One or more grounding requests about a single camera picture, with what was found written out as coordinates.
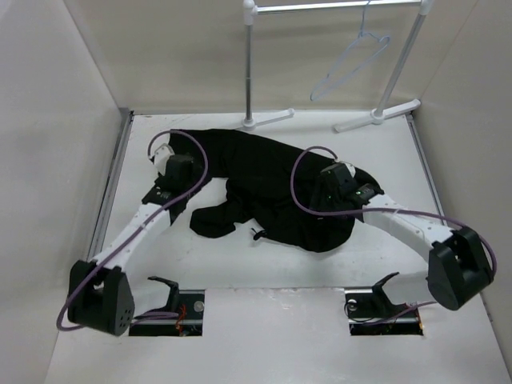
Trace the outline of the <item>black trousers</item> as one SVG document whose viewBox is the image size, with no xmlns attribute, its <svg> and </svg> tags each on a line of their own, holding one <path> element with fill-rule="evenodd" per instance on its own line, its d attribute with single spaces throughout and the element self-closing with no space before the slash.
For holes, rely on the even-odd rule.
<svg viewBox="0 0 512 384">
<path fill-rule="evenodd" d="M 321 218 L 304 212 L 320 172 L 332 160 L 304 154 L 282 142 L 236 130 L 181 130 L 170 136 L 177 154 L 208 167 L 208 179 L 226 180 L 226 199 L 193 211 L 190 228 L 206 238 L 231 234 L 236 224 L 255 220 L 255 240 L 267 238 L 315 253 L 345 243 L 353 217 Z"/>
</svg>

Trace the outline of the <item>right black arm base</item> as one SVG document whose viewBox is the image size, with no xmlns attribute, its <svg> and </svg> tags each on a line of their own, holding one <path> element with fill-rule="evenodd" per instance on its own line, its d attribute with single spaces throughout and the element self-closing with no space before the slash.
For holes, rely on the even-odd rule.
<svg viewBox="0 0 512 384">
<path fill-rule="evenodd" d="M 351 336 L 423 336 L 418 308 L 393 304 L 384 291 L 385 284 L 399 272 L 388 274 L 372 286 L 345 288 L 343 310 Z"/>
</svg>

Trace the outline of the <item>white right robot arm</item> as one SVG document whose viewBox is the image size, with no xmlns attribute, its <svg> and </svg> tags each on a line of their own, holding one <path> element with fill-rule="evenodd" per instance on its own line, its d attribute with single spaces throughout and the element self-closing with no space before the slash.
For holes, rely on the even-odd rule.
<svg viewBox="0 0 512 384">
<path fill-rule="evenodd" d="M 423 272 L 405 277 L 393 272 L 370 287 L 349 291 L 347 299 L 359 317 L 393 317 L 433 303 L 456 311 L 494 281 L 495 257 L 476 231 L 449 218 L 408 210 L 376 182 L 360 179 L 349 164 L 336 162 L 320 172 L 310 208 L 382 230 L 426 263 Z"/>
</svg>

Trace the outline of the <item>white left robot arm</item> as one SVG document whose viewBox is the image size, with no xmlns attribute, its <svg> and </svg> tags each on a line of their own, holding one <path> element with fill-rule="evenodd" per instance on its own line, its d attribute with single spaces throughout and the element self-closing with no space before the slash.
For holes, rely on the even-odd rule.
<svg viewBox="0 0 512 384">
<path fill-rule="evenodd" d="M 171 156 L 119 236 L 90 261 L 72 266 L 60 319 L 76 329 L 120 336 L 134 320 L 175 316 L 178 284 L 155 275 L 139 281 L 134 273 L 148 263 L 151 243 L 184 211 L 204 176 L 200 161 L 187 154 Z"/>
</svg>

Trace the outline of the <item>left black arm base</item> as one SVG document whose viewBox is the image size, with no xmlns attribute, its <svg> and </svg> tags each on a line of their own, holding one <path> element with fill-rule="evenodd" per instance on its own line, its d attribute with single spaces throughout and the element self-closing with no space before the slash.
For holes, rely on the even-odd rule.
<svg viewBox="0 0 512 384">
<path fill-rule="evenodd" d="M 182 290 L 177 282 L 149 277 L 166 294 L 166 303 L 137 316 L 128 335 L 133 337 L 200 337 L 203 332 L 206 292 Z"/>
</svg>

